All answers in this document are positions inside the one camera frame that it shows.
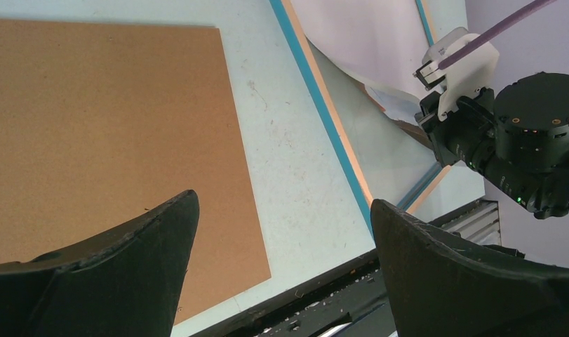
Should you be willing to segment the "wooden picture frame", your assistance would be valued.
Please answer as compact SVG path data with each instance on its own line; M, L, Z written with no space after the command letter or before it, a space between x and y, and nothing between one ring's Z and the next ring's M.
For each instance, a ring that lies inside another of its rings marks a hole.
M270 5L288 42L322 124L335 150L356 203L373 233L370 206L374 200L366 177L330 96L325 80L290 1L271 1Z

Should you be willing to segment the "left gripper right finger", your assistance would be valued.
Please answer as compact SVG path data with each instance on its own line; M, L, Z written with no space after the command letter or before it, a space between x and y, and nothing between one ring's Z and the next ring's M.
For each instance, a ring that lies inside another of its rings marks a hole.
M569 268L475 244L381 199L370 219L400 336L569 336Z

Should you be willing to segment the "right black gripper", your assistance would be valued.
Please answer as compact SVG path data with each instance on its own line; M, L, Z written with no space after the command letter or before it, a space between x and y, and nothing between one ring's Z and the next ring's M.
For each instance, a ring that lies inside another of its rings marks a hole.
M495 93L462 96L439 121L440 93L420 101L416 119L442 165L464 162L536 219L569 213L569 121L522 128L522 118L494 114Z

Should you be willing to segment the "aluminium mounting profile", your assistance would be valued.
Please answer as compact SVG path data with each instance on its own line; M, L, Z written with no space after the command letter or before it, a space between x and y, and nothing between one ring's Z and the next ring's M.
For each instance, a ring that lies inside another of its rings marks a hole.
M502 245L499 206L496 201L481 200L473 210L441 228L480 245Z

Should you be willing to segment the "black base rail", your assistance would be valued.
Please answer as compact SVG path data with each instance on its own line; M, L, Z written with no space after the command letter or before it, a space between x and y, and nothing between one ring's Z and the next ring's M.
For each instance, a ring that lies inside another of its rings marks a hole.
M370 251L201 335L495 336L520 314L505 286L409 247Z

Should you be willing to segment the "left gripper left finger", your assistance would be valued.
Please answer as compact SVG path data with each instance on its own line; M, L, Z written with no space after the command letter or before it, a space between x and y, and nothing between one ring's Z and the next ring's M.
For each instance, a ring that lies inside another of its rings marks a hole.
M199 221L185 190L28 262L0 264L0 336L169 336Z

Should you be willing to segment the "brown backing board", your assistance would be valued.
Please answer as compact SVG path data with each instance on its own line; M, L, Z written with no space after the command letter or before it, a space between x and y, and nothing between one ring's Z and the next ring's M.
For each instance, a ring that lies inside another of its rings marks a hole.
M218 28L0 19L0 263L197 193L176 320L271 276Z

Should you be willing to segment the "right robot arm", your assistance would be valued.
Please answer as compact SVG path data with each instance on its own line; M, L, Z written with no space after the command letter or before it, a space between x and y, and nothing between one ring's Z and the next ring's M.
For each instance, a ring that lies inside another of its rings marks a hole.
M431 93L415 118L441 165L464 162L538 220L569 213L569 74L480 88L446 113Z

